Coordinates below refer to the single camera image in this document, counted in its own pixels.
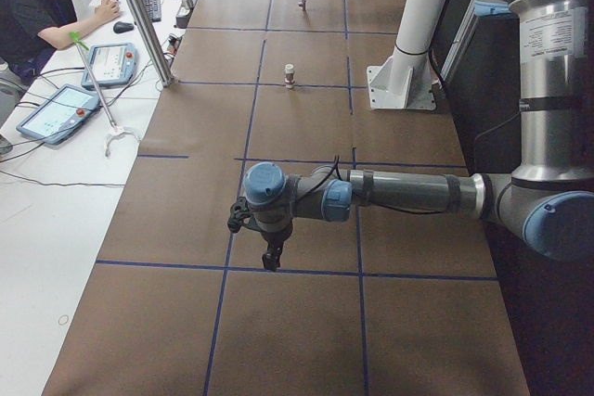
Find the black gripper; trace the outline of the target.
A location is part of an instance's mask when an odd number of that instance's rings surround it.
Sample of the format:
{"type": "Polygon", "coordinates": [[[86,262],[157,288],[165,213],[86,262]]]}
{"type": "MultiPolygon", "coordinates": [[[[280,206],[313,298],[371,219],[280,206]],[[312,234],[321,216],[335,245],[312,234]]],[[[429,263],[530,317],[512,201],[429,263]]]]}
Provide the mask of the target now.
{"type": "Polygon", "coordinates": [[[284,242],[291,237],[292,229],[283,228],[281,231],[261,233],[267,243],[265,253],[262,255],[263,267],[266,271],[275,272],[280,267],[280,259],[283,252],[284,242]]]}

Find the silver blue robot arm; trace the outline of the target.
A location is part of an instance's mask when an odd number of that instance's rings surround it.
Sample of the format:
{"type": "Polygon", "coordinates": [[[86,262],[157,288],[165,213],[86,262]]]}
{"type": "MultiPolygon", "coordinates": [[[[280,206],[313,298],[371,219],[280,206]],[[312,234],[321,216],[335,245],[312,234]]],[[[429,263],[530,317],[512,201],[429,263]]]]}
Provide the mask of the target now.
{"type": "Polygon", "coordinates": [[[506,227],[558,261],[593,253],[593,0],[475,0],[475,12],[519,20],[522,158],[511,173],[469,177],[342,170],[287,175],[253,165],[227,222],[260,233],[280,265],[296,218],[347,220],[354,205],[417,214],[462,212],[506,227]]]}

